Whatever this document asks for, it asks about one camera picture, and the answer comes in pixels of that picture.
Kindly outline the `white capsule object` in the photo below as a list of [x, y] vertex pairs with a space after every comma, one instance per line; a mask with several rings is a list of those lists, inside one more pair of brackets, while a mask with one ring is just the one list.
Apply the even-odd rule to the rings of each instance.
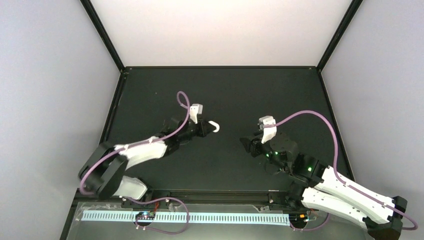
[[220, 125], [217, 122], [210, 120], [208, 123], [212, 126], [213, 133], [217, 133], [220, 130]]

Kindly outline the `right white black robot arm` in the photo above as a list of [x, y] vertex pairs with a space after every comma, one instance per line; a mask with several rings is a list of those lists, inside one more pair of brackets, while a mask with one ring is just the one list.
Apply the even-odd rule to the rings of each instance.
[[252, 157], [265, 157], [292, 178], [283, 201], [289, 209], [324, 211], [360, 226], [375, 240], [400, 238], [408, 204], [403, 197], [387, 197], [351, 181], [327, 163], [301, 153], [284, 133], [239, 140]]

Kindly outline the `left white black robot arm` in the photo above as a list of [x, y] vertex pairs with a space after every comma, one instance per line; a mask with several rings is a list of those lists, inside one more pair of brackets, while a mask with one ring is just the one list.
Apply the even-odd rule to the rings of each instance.
[[171, 155], [194, 137], [217, 133], [220, 125], [200, 116], [196, 121], [175, 118], [166, 121], [161, 131], [146, 142], [113, 145], [101, 143], [78, 173], [79, 192], [105, 200], [124, 197], [140, 200], [148, 190], [139, 177], [130, 177], [126, 171], [144, 162]]

